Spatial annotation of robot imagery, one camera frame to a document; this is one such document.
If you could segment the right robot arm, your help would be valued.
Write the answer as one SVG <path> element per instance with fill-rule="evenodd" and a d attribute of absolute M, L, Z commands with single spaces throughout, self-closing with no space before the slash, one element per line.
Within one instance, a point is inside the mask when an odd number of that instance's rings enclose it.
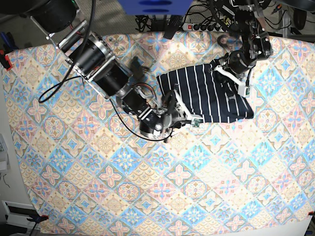
<path fill-rule="evenodd" d="M 84 84 L 91 86 L 106 99 L 115 97 L 119 107 L 137 117 L 140 133 L 145 139 L 160 140 L 172 135 L 175 128 L 192 123 L 192 115 L 172 89 L 161 101 L 156 95 L 145 94 L 141 84 L 131 84 L 134 68 L 127 68 L 92 31 L 96 2 L 92 1 L 89 18 L 85 18 L 73 0 L 3 0 L 0 11 L 5 15 L 29 17 L 49 40 L 57 32 L 78 24 L 56 44 L 66 54 L 70 71 L 78 73 Z"/>

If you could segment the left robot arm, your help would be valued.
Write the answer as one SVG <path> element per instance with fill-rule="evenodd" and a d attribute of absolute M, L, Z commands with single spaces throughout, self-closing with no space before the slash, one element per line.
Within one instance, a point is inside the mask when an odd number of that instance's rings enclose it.
<path fill-rule="evenodd" d="M 261 0 L 210 0 L 209 9 L 221 28 L 240 36 L 242 46 L 220 59 L 223 70 L 241 75 L 272 55 Z"/>

